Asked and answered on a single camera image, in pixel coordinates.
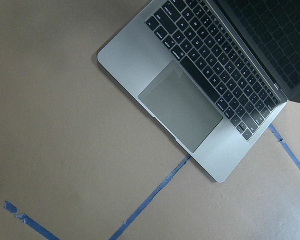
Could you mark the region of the silver laptop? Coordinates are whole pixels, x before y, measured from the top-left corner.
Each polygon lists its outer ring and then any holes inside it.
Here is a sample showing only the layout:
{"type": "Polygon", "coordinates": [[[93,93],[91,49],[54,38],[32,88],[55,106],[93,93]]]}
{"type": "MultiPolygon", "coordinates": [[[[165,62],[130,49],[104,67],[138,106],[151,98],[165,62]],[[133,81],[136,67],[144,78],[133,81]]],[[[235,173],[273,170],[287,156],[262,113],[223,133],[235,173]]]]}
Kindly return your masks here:
{"type": "Polygon", "coordinates": [[[152,0],[97,60],[222,183],[300,103],[300,0],[152,0]]]}

